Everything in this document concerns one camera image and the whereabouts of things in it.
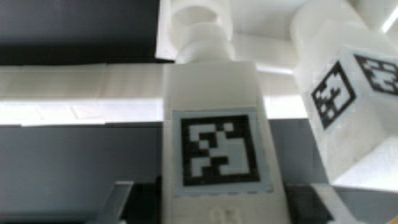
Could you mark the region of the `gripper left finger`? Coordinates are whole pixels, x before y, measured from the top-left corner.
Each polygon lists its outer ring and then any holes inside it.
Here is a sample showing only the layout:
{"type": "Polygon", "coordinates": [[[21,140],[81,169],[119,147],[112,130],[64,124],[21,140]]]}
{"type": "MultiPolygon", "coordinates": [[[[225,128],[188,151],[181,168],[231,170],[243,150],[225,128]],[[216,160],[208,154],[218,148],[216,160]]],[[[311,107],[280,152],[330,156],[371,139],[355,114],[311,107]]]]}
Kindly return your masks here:
{"type": "Polygon", "coordinates": [[[131,181],[115,182],[96,217],[87,224],[128,224],[122,219],[122,211],[133,185],[131,181]]]}

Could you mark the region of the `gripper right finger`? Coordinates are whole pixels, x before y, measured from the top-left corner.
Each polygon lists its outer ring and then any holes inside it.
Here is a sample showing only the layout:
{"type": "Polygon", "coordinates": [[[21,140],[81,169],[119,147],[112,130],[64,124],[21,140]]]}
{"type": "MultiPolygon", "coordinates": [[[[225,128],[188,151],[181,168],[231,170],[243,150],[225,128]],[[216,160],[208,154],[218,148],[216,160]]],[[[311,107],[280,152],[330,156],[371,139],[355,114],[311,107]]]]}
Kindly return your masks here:
{"type": "Polygon", "coordinates": [[[327,224],[362,224],[353,217],[332,186],[328,184],[312,184],[311,188],[332,216],[332,220],[327,224]]]}

